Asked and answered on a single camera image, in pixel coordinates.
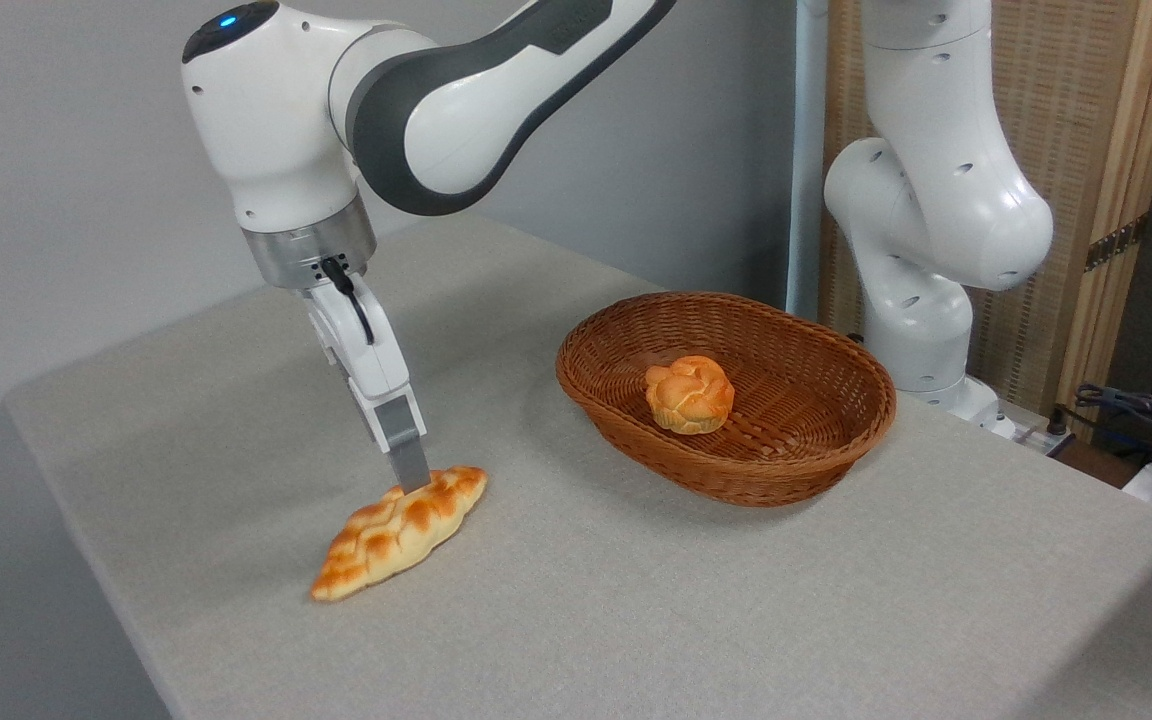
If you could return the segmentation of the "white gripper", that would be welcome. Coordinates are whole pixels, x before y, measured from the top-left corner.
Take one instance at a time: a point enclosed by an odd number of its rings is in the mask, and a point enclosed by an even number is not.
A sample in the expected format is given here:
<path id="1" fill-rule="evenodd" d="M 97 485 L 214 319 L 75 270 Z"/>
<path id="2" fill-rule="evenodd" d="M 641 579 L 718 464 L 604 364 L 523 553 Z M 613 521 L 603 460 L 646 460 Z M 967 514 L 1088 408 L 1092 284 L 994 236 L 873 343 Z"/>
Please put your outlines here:
<path id="1" fill-rule="evenodd" d="M 329 364 L 346 377 L 367 423 L 378 424 L 378 442 L 399 487 L 414 493 L 430 482 L 429 458 L 414 414 L 410 372 L 378 296 L 356 273 L 353 295 L 325 283 L 301 291 L 306 314 Z"/>

